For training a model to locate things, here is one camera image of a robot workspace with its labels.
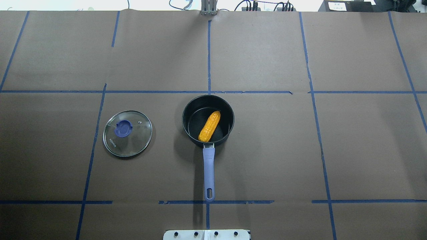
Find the dark blue saucepan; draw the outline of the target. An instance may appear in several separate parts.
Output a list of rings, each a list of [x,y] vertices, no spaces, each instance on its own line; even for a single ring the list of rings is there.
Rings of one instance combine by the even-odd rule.
[[[215,95],[192,99],[182,113],[182,126],[189,139],[201,147],[204,166],[204,198],[215,200],[215,153],[234,127],[235,114],[230,104]]]

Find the black label box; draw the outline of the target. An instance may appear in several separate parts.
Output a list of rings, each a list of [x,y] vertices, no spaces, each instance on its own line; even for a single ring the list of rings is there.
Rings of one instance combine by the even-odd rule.
[[[371,2],[352,0],[324,0],[318,12],[375,12]]]

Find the yellow corn cob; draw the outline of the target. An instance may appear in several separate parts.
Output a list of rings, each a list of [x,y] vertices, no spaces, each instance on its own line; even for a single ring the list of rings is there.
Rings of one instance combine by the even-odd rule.
[[[220,111],[214,111],[206,120],[203,128],[201,129],[198,140],[201,142],[209,142],[218,127],[220,122]]]

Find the aluminium frame post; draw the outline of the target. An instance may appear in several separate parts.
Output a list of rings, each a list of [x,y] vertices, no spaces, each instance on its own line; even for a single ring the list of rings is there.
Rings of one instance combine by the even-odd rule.
[[[215,16],[218,13],[218,0],[201,0],[201,15]]]

